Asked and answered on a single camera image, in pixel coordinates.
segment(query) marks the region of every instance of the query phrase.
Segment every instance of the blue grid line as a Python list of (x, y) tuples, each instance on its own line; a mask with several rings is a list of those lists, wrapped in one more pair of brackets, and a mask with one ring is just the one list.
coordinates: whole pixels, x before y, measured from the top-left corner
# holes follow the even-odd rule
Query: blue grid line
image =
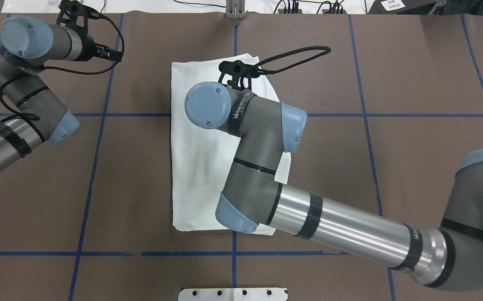
[(0, 256), (76, 256), (77, 252), (0, 251)]
[(186, 252), (141, 252), (141, 256), (151, 257), (192, 257), (192, 256), (349, 256), (346, 252), (326, 253), (323, 251), (186, 251)]
[(238, 25), (234, 26), (234, 56), (238, 55)]
[(232, 231), (232, 287), (238, 287), (238, 233)]
[(127, 252), (81, 252), (81, 256), (133, 256)]
[(394, 276), (392, 276), (392, 270), (387, 267), (386, 273), (388, 274), (388, 282), (390, 284), (390, 296), (392, 301), (396, 301), (396, 290), (394, 289)]
[[(198, 257), (198, 256), (232, 256), (233, 251), (186, 251), (186, 252), (141, 252), (143, 257)], [(346, 252), (327, 253), (324, 251), (235, 251), (237, 256), (349, 256)], [(0, 256), (77, 256), (78, 252), (66, 251), (0, 251)], [(128, 252), (95, 252), (82, 251), (81, 257), (128, 257), (136, 254)]]
[(76, 117), (170, 117), (171, 113), (76, 113)]
[[(358, 55), (356, 53), (356, 44), (355, 44), (355, 33), (353, 30), (353, 20), (351, 15), (348, 15), (349, 18), (349, 28), (351, 32), (351, 42), (353, 45), (353, 55), (355, 59), (355, 68), (356, 68), (356, 79), (358, 81), (358, 92), (360, 93), (360, 104), (362, 105), (362, 114), (364, 114), (364, 128), (366, 130), (366, 139), (368, 140), (368, 150), (370, 154), (370, 162), (371, 162), (371, 173), (373, 175), (373, 181), (375, 182), (375, 191), (377, 194), (377, 205), (379, 206), (379, 215), (383, 216), (383, 205), (381, 204), (381, 194), (379, 192), (379, 182), (377, 181), (377, 170), (375, 168), (375, 158), (373, 156), (373, 147), (371, 145), (371, 136), (368, 124), (368, 113), (366, 111), (366, 104), (364, 101), (364, 90), (362, 89), (362, 80), (360, 79), (360, 67), (358, 66)], [(388, 285), (390, 286), (390, 295), (392, 297), (392, 301), (396, 301), (396, 292), (394, 290), (394, 278), (392, 278), (392, 273), (389, 268), (386, 268), (388, 274)]]
[[(234, 56), (238, 55), (238, 25), (234, 26)], [(232, 287), (238, 287), (238, 233), (232, 231)]]
[[(119, 21), (119, 30), (123, 30), (123, 21), (124, 21), (124, 14), (120, 15), (120, 21)], [(120, 42), (120, 37), (117, 35), (117, 42), (115, 43), (115, 49), (119, 49), (119, 42)], [(92, 184), (95, 180), (96, 176), (96, 167), (98, 165), (98, 153), (100, 151), (100, 143), (102, 142), (102, 134), (104, 132), (104, 124), (106, 120), (106, 113), (107, 113), (107, 107), (109, 105), (109, 96), (111, 92), (111, 83), (113, 82), (113, 74), (115, 72), (115, 68), (111, 69), (110, 75), (109, 75), (109, 82), (107, 84), (107, 91), (106, 91), (106, 98), (104, 102), (104, 110), (102, 111), (102, 120), (100, 122), (100, 130), (98, 131), (98, 141), (96, 142), (96, 151), (95, 151), (95, 157), (92, 163), (92, 171), (91, 171), (91, 179), (89, 181), (89, 191), (87, 192), (87, 200), (85, 203), (85, 210), (83, 212), (83, 221), (81, 225), (81, 231), (79, 233), (79, 242), (78, 242), (78, 247), (77, 247), (77, 255), (76, 255), (76, 261), (74, 264), (74, 272), (72, 274), (72, 282), (71, 282), (71, 289), (69, 292), (69, 301), (72, 301), (74, 298), (74, 290), (76, 288), (76, 280), (77, 280), (77, 272), (79, 269), (79, 260), (81, 258), (81, 253), (82, 253), (82, 248), (83, 248), (83, 238), (85, 237), (85, 229), (87, 225), (87, 217), (89, 216), (89, 206), (91, 204), (91, 196), (92, 196)]]
[(468, 44), (468, 49), (470, 50), (470, 56), (472, 58), (472, 62), (474, 63), (474, 67), (477, 73), (477, 78), (479, 79), (481, 89), (483, 90), (483, 77), (481, 76), (481, 72), (479, 71), (479, 66), (477, 65), (477, 61), (475, 59), (474, 50), (472, 49), (472, 45), (470, 43), (470, 37), (468, 36), (468, 30), (466, 28), (465, 15), (463, 14), (461, 14), (461, 22), (463, 23), (463, 30), (465, 31), (466, 43)]

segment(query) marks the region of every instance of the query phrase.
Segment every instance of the white cloth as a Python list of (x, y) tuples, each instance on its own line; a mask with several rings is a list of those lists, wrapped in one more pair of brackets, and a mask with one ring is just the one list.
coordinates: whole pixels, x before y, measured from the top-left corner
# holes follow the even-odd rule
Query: white cloth
[[(205, 130), (191, 123), (184, 110), (184, 99), (195, 84), (219, 79), (220, 62), (237, 59), (248, 64), (259, 61), (258, 57), (244, 54), (214, 61), (171, 65), (173, 225), (179, 231), (226, 229), (215, 218), (215, 208), (234, 160), (239, 138), (219, 130)], [(252, 90), (260, 97), (278, 101), (265, 76), (252, 80)], [(290, 163), (291, 155), (283, 153), (275, 181), (287, 183)], [(273, 235), (274, 230), (261, 224), (255, 234)]]

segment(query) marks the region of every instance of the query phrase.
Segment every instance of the black electrical cable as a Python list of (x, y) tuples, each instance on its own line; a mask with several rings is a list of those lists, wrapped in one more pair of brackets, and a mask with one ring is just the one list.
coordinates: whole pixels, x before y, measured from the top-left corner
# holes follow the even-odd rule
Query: black electrical cable
[(284, 4), (284, 11), (286, 11), (286, 2), (284, 2), (284, 0), (280, 0), (276, 6), (275, 6), (275, 10), (273, 11), (273, 13), (276, 13), (276, 10), (278, 9), (278, 6), (280, 5), (280, 2), (282, 2)]
[(216, 6), (218, 8), (226, 8), (224, 5), (219, 5), (219, 4), (209, 4), (209, 3), (195, 3), (195, 2), (182, 2), (179, 0), (173, 0), (176, 3), (181, 3), (181, 4), (194, 4), (194, 5), (205, 5), (205, 6)]
[[(115, 23), (111, 19), (109, 19), (109, 17), (107, 17), (105, 15), (100, 14), (100, 18), (109, 21), (109, 23), (111, 23), (111, 25), (113, 25), (113, 27), (117, 31), (117, 34), (119, 34), (120, 42), (121, 42), (121, 52), (122, 52), (122, 56), (124, 56), (124, 38), (123, 38), (123, 34), (119, 30), (119, 27), (117, 27), (117, 25), (115, 25)], [(52, 69), (52, 70), (60, 70), (60, 71), (70, 72), (71, 74), (96, 75), (96, 74), (103, 74), (103, 73), (115, 68), (115, 66), (117, 66), (118, 63), (119, 63), (119, 61), (116, 61), (115, 63), (113, 63), (111, 65), (111, 67), (109, 67), (105, 70), (96, 71), (96, 72), (82, 72), (82, 71), (69, 70), (69, 69), (64, 69), (64, 68), (61, 68), (61, 67), (54, 67), (54, 66), (43, 67), (43, 70)]]
[(323, 6), (323, 4), (329, 4), (329, 11), (331, 10), (332, 3), (331, 3), (330, 1), (323, 1), (323, 2), (321, 2), (321, 4), (319, 5), (319, 8), (317, 8), (316, 15), (319, 13), (319, 10), (321, 9), (321, 6)]
[[(259, 69), (258, 68), (258, 67), (260, 67), (260, 66), (262, 66), (266, 63), (269, 63), (270, 61), (276, 61), (277, 59), (283, 59), (283, 58), (290, 56), (290, 55), (295, 55), (295, 54), (303, 53), (305, 51), (312, 51), (312, 50), (323, 50), (323, 52), (318, 53), (314, 56), (309, 57), (308, 59), (303, 59), (302, 61), (298, 61), (297, 63), (293, 63), (289, 66), (286, 66), (286, 67), (284, 67), (282, 69), (278, 69), (278, 70), (265, 70), (265, 69)], [(240, 81), (239, 81), (240, 86), (241, 86), (241, 88), (245, 89), (245, 84), (243, 82), (244, 82), (245, 78), (247, 78), (247, 74), (249, 72), (252, 72), (252, 74), (250, 74), (249, 76), (251, 76), (253, 78), (255, 78), (259, 75), (277, 74), (279, 72), (286, 71), (286, 70), (293, 68), (295, 66), (304, 64), (307, 61), (312, 61), (313, 59), (317, 59), (318, 57), (326, 55), (327, 53), (330, 53), (330, 52), (331, 52), (331, 48), (327, 47), (327, 46), (309, 46), (309, 47), (303, 47), (303, 48), (295, 49), (295, 50), (292, 50), (292, 51), (288, 51), (287, 53), (275, 55), (275, 56), (272, 56), (268, 59), (264, 59), (263, 61), (260, 61), (260, 63), (252, 66), (251, 69), (247, 70), (247, 72), (245, 74), (243, 74), (243, 76), (241, 76)]]
[(2, 103), (2, 105), (7, 109), (9, 110), (10, 112), (12, 112), (14, 115), (10, 116), (10, 117), (20, 117), (24, 120), (31, 120), (31, 121), (37, 121), (37, 120), (40, 120), (40, 117), (35, 115), (35, 114), (32, 114), (32, 113), (22, 113), (22, 112), (19, 112), (13, 108), (11, 108), (4, 100), (4, 89), (12, 82), (14, 82), (15, 80), (18, 80), (18, 79), (21, 79), (21, 78), (25, 78), (29, 76), (29, 74), (20, 74), (18, 76), (15, 76), (13, 78), (11, 78), (10, 80), (4, 82), (4, 84), (2, 84), (2, 86), (0, 86), (0, 102)]

